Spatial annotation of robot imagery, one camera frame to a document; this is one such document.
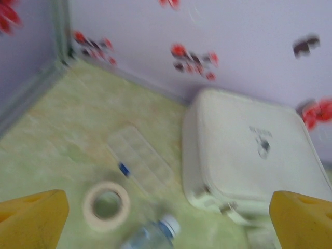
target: gray trim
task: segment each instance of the gray trim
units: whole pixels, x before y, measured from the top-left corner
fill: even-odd
[[[324,169],[332,170],[332,162],[322,162]]]
[[[71,49],[71,27],[68,1],[52,0],[51,6],[56,51],[59,60],[63,63],[67,63],[70,59],[68,57],[68,52]]]
[[[65,69],[58,63],[52,63],[35,76],[26,87],[20,89],[0,112],[0,138],[47,90],[49,90]]]
[[[57,59],[50,61],[39,73],[24,84],[0,109],[0,138],[19,117],[25,113],[47,90],[62,77],[72,59],[68,56],[71,48],[70,18],[67,0],[52,0],[51,13],[54,23],[54,49]]]

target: wall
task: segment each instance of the wall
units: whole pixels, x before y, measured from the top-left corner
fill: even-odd
[[[0,2],[1,109],[56,55],[48,1]]]
[[[70,4],[77,52],[182,99],[203,86],[292,107],[332,95],[329,0]]]

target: masking tape roll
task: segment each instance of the masking tape roll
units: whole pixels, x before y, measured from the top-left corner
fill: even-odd
[[[83,215],[89,226],[100,232],[111,231],[125,222],[130,199],[126,190],[113,182],[101,182],[84,199]]]

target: green marbled floor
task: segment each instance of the green marbled floor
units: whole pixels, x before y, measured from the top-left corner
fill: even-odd
[[[70,214],[59,249],[118,248],[147,219],[173,213],[182,226],[180,249],[247,248],[242,228],[219,214],[197,210],[182,192],[181,119],[185,107],[78,61],[0,141],[0,201],[64,189]],[[109,134],[133,124],[175,173],[167,189],[145,197],[125,179],[106,147]],[[101,180],[122,184],[132,207],[119,229],[105,234],[85,224],[81,204]]]

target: white case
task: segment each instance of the white case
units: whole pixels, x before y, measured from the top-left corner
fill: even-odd
[[[183,186],[192,205],[241,215],[268,215],[276,190],[332,201],[293,109],[215,89],[201,91],[184,118]]]

